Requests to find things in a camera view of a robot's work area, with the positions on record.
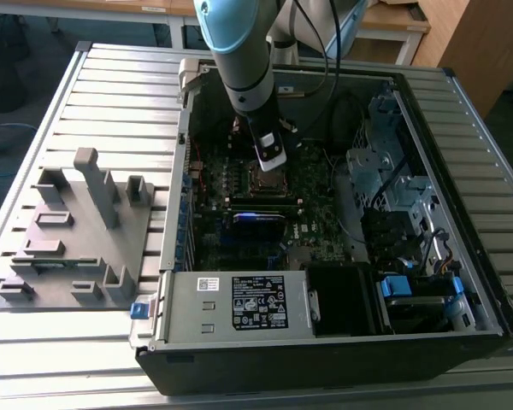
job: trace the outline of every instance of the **table leg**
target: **table leg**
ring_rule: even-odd
[[[182,27],[185,25],[182,16],[170,15],[168,17],[169,30],[171,32],[171,47],[176,50],[185,49],[185,39]]]
[[[399,51],[395,64],[409,66],[412,63],[412,59],[418,50],[420,40],[422,40],[422,35],[423,34],[421,32],[411,32],[409,34],[403,43],[403,47],[401,47],[401,50]]]
[[[46,17],[48,26],[50,26],[51,32],[59,32],[59,19],[57,17]]]

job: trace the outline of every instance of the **floor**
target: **floor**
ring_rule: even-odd
[[[25,33],[31,55],[17,63],[21,79],[28,89],[28,101],[9,114],[0,114],[0,123],[23,122],[38,126],[44,116],[62,74],[80,40],[99,43],[170,46],[168,29],[150,24],[111,21],[61,19],[58,34],[51,34],[41,17],[27,17]],[[187,43],[192,48],[205,47],[198,31],[186,31]],[[486,118],[492,134],[513,166],[513,102],[509,96],[499,98]],[[32,132],[28,129],[0,129],[0,173],[14,173],[21,164]],[[0,178],[0,206],[13,178]]]

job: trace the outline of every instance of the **wooden desk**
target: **wooden desk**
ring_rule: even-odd
[[[70,19],[132,21],[167,24],[171,30],[174,49],[185,48],[184,26],[197,26],[198,19],[192,0],[139,0],[107,2],[106,0],[0,0],[0,13],[16,15],[40,15]],[[365,40],[386,40],[400,43],[393,56],[397,64],[410,64],[422,35],[428,32],[427,21],[412,18],[403,6],[376,4],[367,10],[357,34],[354,49],[363,56],[380,57],[380,46]],[[382,49],[391,54],[391,46]]]
[[[171,0],[168,13],[185,17],[196,15],[192,0]],[[367,9],[350,58],[410,65],[422,35],[429,32],[430,28],[428,21],[414,20],[405,5],[378,3]],[[386,40],[400,45],[396,48],[383,41],[380,44],[374,40]]]

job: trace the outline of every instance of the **motherboard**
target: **motherboard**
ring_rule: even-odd
[[[335,216],[331,161],[318,144],[295,143],[287,164],[269,172],[235,127],[192,145],[196,269],[298,270],[349,257]]]

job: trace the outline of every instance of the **black cable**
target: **black cable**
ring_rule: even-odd
[[[426,270],[426,261],[429,257],[429,251],[431,250],[431,246],[433,245],[433,240],[437,235],[439,235],[441,232],[444,232],[445,230],[441,227],[435,229],[435,231],[432,232],[431,237],[428,239],[426,243],[426,248],[424,249],[424,253],[422,254],[422,260],[420,261],[420,267],[419,267],[419,273],[423,273]]]
[[[392,173],[390,176],[386,179],[386,182],[378,189],[376,194],[373,196],[373,200],[370,202],[369,208],[374,208],[374,205],[376,204],[376,201],[378,201],[378,198],[387,190],[387,188],[390,186],[390,184],[393,182],[393,180],[398,176],[398,174],[401,172],[401,169],[406,165],[407,163],[407,156],[405,155],[403,159],[397,164],[395,168],[393,168]]]
[[[442,272],[443,268],[448,265],[449,263],[452,262],[452,249],[450,246],[448,246],[448,243],[446,243],[446,241],[443,241],[443,247],[447,250],[448,252],[448,255],[445,257],[445,260],[439,265],[439,269],[437,269],[437,271],[435,271],[434,274],[437,274],[439,272]]]
[[[298,0],[292,0],[292,1],[297,5],[298,10],[300,11],[300,14],[302,14],[304,19],[306,20],[306,22],[310,26],[311,31],[314,33],[315,38],[317,38],[317,41],[319,42],[319,45],[321,47],[321,54],[323,55],[323,59],[325,61],[325,73],[323,74],[323,78],[321,79],[321,82],[317,85],[317,87],[314,90],[308,91],[308,92],[304,92],[302,94],[289,93],[289,94],[282,95],[281,97],[284,97],[284,98],[311,97],[311,96],[314,96],[315,94],[317,94],[317,92],[319,92],[319,90],[321,88],[323,88],[323,86],[327,82],[327,76],[328,76],[327,51],[325,50],[325,44],[323,44],[323,40],[321,39],[321,36],[319,35],[319,32],[315,28],[314,23],[311,21],[310,17],[306,13],[306,11],[303,9],[303,7],[300,4],[300,2]]]
[[[360,111],[361,114],[361,121],[364,122],[367,116],[367,108],[363,105],[362,101],[350,90],[343,89],[338,92],[336,96],[334,96],[333,100],[330,104],[330,109],[328,111],[327,115],[327,124],[325,125],[325,141],[326,144],[332,144],[333,143],[333,124],[334,124],[334,114],[336,113],[336,108],[338,107],[338,104],[341,101],[353,101],[357,105],[357,108]]]
[[[321,112],[310,122],[308,126],[303,131],[298,131],[299,133],[305,133],[310,128],[312,128],[317,121],[321,118],[323,114],[328,110],[328,105],[333,99],[334,94],[336,93],[336,89],[339,84],[339,77],[340,77],[340,62],[342,60],[342,35],[340,33],[340,19],[339,14],[336,9],[336,5],[334,4],[334,0],[329,0],[329,4],[331,5],[331,11],[333,12],[333,18],[334,18],[334,31],[336,32],[336,63],[335,63],[335,70],[336,73],[334,74],[334,82],[333,86],[331,87],[331,90],[329,92],[329,95],[327,97],[327,101],[323,105],[323,108],[321,109]]]

